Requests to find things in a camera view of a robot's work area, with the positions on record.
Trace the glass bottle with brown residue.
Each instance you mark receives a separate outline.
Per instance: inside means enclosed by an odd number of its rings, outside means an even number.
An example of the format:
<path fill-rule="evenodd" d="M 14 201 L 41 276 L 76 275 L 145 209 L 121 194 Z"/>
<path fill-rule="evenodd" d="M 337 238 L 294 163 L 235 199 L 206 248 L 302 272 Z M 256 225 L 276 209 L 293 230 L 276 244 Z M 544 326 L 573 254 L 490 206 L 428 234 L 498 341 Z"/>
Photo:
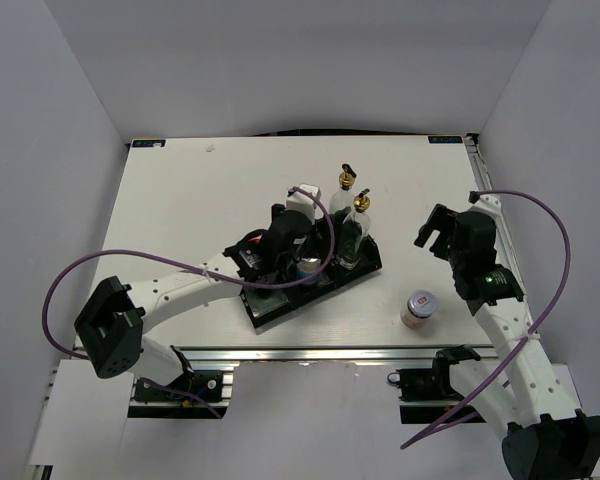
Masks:
<path fill-rule="evenodd" d="M 347 163 L 342 164 L 342 172 L 339 175 L 338 190 L 329 200 L 329 214 L 335 223 L 341 223 L 351 211 L 354 203 L 354 186 L 357 174 Z"/>

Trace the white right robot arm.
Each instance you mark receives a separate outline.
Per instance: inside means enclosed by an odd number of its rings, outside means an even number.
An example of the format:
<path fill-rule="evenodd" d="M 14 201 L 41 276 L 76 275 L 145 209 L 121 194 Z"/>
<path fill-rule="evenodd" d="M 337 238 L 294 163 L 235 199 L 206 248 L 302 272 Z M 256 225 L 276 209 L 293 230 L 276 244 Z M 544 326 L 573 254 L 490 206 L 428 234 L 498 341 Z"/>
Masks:
<path fill-rule="evenodd" d="M 449 262 L 455 288 L 500 363 L 487 367 L 469 347 L 438 352 L 431 384 L 460 398 L 489 425 L 514 479 L 585 479 L 600 458 L 600 416 L 585 414 L 556 374 L 513 272 L 496 261 L 496 209 L 455 212 L 436 205 L 415 245 Z"/>

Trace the blue-label silver-lid jar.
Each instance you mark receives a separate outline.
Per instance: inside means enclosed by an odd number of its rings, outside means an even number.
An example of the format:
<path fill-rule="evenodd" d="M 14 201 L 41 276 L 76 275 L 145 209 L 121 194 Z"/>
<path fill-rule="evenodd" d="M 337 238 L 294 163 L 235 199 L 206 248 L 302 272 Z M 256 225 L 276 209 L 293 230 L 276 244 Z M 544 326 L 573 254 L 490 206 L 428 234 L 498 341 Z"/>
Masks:
<path fill-rule="evenodd" d="M 304 285 L 315 284 L 319 279 L 317 271 L 321 267 L 321 260 L 314 257 L 301 258 L 296 264 L 296 276 L 303 280 Z"/>

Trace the spice jar with red label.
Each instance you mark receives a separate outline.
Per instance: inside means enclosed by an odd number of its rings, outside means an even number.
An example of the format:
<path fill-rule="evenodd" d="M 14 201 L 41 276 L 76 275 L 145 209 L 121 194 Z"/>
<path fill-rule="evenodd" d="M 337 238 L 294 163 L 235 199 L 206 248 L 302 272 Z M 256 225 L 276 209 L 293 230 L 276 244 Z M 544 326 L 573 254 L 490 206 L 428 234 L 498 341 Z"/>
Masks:
<path fill-rule="evenodd" d="M 402 323 L 411 329 L 422 326 L 436 310 L 437 299 L 427 290 L 414 291 L 400 311 Z"/>

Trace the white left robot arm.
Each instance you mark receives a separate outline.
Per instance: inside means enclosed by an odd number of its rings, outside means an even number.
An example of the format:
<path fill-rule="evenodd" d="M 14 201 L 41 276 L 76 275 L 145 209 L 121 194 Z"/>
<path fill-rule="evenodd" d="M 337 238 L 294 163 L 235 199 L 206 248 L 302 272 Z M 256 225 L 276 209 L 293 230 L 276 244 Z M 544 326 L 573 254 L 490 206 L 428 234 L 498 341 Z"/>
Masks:
<path fill-rule="evenodd" d="M 216 300 L 233 298 L 244 289 L 283 290 L 283 271 L 297 262 L 316 224 L 319 201 L 291 196 L 275 216 L 255 252 L 264 264 L 250 265 L 239 246 L 212 257 L 202 266 L 131 284 L 112 276 L 94 289 L 74 326 L 100 379 L 130 372 L 157 384 L 168 398 L 179 399 L 191 387 L 191 367 L 174 346 L 162 345 L 149 332 L 167 320 Z"/>

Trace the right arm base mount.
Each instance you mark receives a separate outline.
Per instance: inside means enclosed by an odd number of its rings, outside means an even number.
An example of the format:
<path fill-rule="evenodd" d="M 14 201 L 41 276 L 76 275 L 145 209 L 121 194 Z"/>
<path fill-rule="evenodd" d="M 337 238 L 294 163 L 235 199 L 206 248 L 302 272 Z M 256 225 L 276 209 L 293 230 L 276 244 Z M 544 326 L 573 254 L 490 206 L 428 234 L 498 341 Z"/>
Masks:
<path fill-rule="evenodd" d="M 449 369 L 466 360 L 480 360 L 471 347 L 439 350 L 427 368 L 404 368 L 387 375 L 387 382 L 400 391 L 399 410 L 403 425 L 425 425 L 451 410 L 463 396 L 451 388 Z"/>

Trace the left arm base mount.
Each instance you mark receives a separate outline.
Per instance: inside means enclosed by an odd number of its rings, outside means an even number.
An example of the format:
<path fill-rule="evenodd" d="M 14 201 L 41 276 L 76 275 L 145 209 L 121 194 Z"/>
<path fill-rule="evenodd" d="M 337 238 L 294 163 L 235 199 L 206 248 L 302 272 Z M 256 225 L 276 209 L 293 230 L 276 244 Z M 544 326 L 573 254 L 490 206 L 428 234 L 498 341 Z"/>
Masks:
<path fill-rule="evenodd" d="M 225 373 L 192 367 L 173 346 L 143 351 L 128 372 L 134 377 L 130 418 L 220 420 L 226 413 Z"/>

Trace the clear glass oil bottle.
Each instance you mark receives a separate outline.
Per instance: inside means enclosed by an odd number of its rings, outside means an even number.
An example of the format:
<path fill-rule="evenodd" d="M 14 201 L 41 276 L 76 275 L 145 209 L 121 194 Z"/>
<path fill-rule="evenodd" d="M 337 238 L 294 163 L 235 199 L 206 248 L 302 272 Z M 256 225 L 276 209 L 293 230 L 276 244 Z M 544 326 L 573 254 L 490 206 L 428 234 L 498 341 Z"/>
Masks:
<path fill-rule="evenodd" d="M 360 248 L 371 226 L 367 213 L 371 203 L 369 192 L 369 189 L 364 189 L 354 197 L 353 206 L 340 230 L 336 262 L 347 270 L 353 270 L 359 263 Z"/>

